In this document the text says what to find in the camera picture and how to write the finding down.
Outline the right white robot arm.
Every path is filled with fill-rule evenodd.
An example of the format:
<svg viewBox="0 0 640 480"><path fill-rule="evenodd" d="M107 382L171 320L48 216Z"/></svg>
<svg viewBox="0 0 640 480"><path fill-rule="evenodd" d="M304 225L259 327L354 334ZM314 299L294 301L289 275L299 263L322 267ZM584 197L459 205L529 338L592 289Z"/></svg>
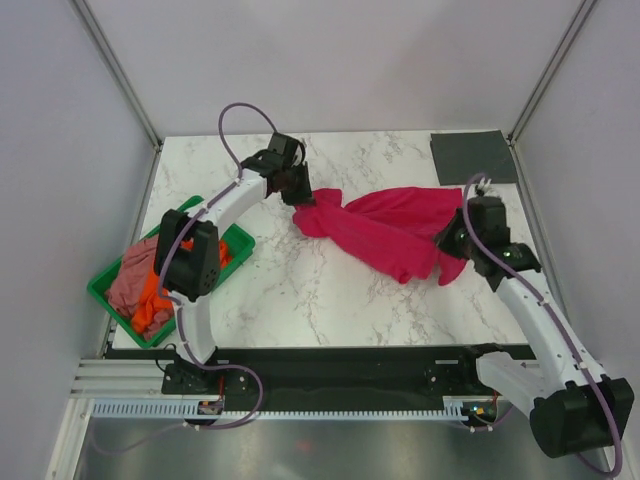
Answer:
<svg viewBox="0 0 640 480"><path fill-rule="evenodd" d="M512 241L502 200L464 200L435 241L442 252L473 264L517 321L538 363L532 371L493 347L458 368L460 386L473 394L487 387L502 394L527 416L550 458L604 447L619 453L632 387L611 377L578 339L536 255Z"/></svg>

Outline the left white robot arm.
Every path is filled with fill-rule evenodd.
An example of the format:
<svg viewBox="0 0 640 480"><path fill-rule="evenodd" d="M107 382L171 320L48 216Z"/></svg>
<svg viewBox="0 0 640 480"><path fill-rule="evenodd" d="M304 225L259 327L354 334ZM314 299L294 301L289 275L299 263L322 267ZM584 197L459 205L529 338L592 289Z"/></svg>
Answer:
<svg viewBox="0 0 640 480"><path fill-rule="evenodd" d="M158 286L172 302L179 355L191 362L185 382L208 393L219 382L219 369L208 360L216 350L209 297L219 283L222 266L219 241L254 205L273 194L288 206L314 203L306 147L294 137L274 133L266 148L237 164L226 187L187 212L169 210L161 219L154 270Z"/></svg>

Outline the magenta t-shirt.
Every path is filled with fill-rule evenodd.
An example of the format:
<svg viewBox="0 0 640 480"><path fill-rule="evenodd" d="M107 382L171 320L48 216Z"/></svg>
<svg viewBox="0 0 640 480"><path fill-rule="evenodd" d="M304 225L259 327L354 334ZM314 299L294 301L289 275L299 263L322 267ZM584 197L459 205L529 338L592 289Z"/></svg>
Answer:
<svg viewBox="0 0 640 480"><path fill-rule="evenodd" d="M441 252L434 241L462 205L459 188L391 188L346 205L341 190L323 188L314 199L314 205L298 207L292 217L303 235L332 240L400 284L437 271L438 284L446 286L465 269L464 259Z"/></svg>

